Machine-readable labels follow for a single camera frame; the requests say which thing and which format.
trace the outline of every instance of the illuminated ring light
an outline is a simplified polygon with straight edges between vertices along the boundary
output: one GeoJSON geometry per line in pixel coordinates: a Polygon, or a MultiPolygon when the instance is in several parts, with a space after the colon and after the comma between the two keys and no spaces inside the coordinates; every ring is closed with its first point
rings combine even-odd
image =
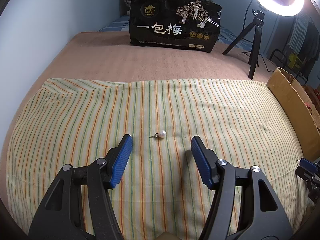
{"type": "Polygon", "coordinates": [[[280,5],[273,0],[257,0],[264,8],[282,16],[294,16],[298,14],[304,4],[304,0],[295,0],[291,5],[280,5]]]}

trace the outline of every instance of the white pearl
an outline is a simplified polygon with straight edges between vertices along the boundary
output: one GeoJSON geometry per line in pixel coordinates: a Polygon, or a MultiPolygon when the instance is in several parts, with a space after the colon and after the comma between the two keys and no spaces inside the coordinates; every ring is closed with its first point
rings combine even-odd
{"type": "Polygon", "coordinates": [[[162,130],[159,132],[159,137],[160,138],[165,138],[167,136],[167,132],[165,130],[162,130]]]}

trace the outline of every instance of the net weight label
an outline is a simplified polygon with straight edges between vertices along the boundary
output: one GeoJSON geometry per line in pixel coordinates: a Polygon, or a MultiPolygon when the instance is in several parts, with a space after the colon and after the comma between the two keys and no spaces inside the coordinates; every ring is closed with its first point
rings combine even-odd
{"type": "Polygon", "coordinates": [[[189,47],[203,49],[204,45],[189,44],[189,47]]]}

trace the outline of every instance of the striped cloth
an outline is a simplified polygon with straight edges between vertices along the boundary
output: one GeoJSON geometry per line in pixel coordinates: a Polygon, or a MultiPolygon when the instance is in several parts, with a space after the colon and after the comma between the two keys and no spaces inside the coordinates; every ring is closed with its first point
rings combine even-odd
{"type": "MultiPolygon", "coordinates": [[[[303,154],[287,116],[265,83],[221,79],[48,79],[24,107],[8,149],[9,212],[18,225],[28,231],[63,164],[88,165],[126,133],[132,154],[121,183],[109,191],[125,239],[154,239],[164,231],[199,238],[214,192],[202,184],[192,157],[195,135],[234,166],[259,165],[298,229],[308,197],[294,174],[303,154]],[[149,138],[162,129],[165,139],[149,138]]],[[[240,197],[238,187],[230,233],[240,197]]],[[[93,233],[86,187],[83,210],[93,233]]]]}

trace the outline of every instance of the black snack bag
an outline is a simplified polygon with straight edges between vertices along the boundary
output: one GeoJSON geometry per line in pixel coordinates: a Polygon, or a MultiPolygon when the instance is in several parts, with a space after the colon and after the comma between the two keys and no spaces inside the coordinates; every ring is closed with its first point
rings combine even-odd
{"type": "Polygon", "coordinates": [[[205,0],[131,0],[131,44],[211,52],[221,6],[205,0]]]}

